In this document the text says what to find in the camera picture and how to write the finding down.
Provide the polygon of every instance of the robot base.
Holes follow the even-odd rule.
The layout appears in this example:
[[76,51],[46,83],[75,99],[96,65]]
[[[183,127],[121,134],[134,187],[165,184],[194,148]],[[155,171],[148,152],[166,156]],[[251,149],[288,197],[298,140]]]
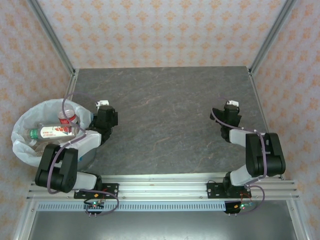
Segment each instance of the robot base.
[[247,191],[244,186],[233,186],[230,180],[230,173],[228,172],[223,178],[222,183],[208,182],[206,184],[206,192],[208,199],[247,199],[248,196],[242,195],[246,193],[251,197],[251,192]]
[[[118,196],[119,184],[118,183],[102,183],[101,191],[105,191],[111,194]],[[74,199],[115,199],[113,196],[108,194],[87,192],[87,191],[78,191],[74,192]]]

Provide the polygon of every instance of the patterned wallpaper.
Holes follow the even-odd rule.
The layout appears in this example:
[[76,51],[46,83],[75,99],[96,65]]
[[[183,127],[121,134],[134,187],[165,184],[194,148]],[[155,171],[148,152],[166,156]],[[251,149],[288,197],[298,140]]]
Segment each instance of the patterned wallpaper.
[[0,41],[0,239],[11,240],[36,174],[12,151],[13,126],[34,105],[63,97],[69,74],[26,0],[0,2]]
[[268,126],[279,133],[286,177],[298,181],[320,236],[320,4],[298,0],[254,76]]
[[250,66],[285,0],[40,0],[75,68]]

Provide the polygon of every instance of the plastic bottle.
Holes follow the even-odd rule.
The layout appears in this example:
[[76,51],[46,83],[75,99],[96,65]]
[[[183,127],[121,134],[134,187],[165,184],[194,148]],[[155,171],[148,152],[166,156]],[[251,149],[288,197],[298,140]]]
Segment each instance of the plastic bottle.
[[51,143],[51,142],[49,142],[49,141],[40,142],[38,147],[36,149],[34,149],[37,157],[42,157],[42,155],[44,154],[45,148],[49,143]]
[[29,146],[37,148],[36,142],[52,142],[56,140],[69,141],[76,137],[78,128],[70,126],[69,124],[64,125],[44,125],[39,128],[27,129],[23,133],[23,138]]
[[[64,112],[67,118],[71,120],[71,122],[73,122],[74,124],[78,123],[78,117],[76,115],[76,112],[70,104],[64,104]],[[62,108],[58,112],[58,118],[61,124],[69,124],[69,121],[65,118],[64,113],[62,112]]]

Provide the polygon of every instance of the bottle label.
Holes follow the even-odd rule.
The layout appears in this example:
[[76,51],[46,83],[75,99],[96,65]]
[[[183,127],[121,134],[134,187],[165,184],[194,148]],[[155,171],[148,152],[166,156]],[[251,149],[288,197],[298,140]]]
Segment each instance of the bottle label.
[[38,129],[31,129],[30,131],[30,138],[32,139],[38,139]]
[[[76,123],[76,121],[77,121],[76,117],[77,117],[77,115],[73,115],[73,117],[70,118],[71,122]],[[59,118],[59,120],[60,120],[61,124],[69,124],[69,121],[67,119]]]
[[44,139],[74,136],[72,126],[44,126],[40,134]]

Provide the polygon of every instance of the marble surface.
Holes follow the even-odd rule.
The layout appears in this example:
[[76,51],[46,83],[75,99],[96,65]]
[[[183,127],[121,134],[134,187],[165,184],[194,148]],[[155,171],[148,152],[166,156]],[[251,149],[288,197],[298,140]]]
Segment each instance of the marble surface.
[[[228,172],[245,149],[225,142],[210,120],[225,97],[238,101],[240,126],[265,131],[244,66],[81,69],[75,91],[109,100],[119,125],[86,171],[100,175]],[[90,99],[74,102],[96,112]]]

